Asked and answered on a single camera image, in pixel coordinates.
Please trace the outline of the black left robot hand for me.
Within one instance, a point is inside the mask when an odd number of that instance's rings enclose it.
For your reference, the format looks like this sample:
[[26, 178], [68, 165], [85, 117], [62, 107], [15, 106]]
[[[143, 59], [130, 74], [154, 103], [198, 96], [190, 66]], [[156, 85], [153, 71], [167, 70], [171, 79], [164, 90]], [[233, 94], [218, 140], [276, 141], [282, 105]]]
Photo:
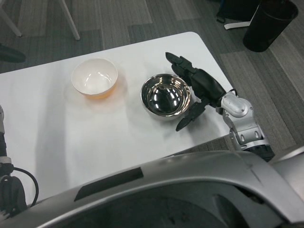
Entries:
[[11, 218], [27, 208], [24, 188], [19, 178], [3, 177], [0, 181], [0, 211]]

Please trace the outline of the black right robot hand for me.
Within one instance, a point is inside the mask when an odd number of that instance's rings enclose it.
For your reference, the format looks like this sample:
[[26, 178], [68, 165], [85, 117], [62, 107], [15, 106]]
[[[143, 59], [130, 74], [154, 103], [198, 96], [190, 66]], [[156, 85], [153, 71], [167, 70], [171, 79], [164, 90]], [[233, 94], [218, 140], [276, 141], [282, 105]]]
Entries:
[[170, 52], [166, 52], [165, 56], [171, 63], [174, 73], [192, 87], [194, 95], [200, 99], [200, 102], [190, 106], [188, 114], [178, 123], [176, 127], [178, 132], [195, 121], [205, 111], [207, 105], [216, 107], [226, 91], [210, 74], [203, 69], [194, 68], [184, 57], [178, 57]]

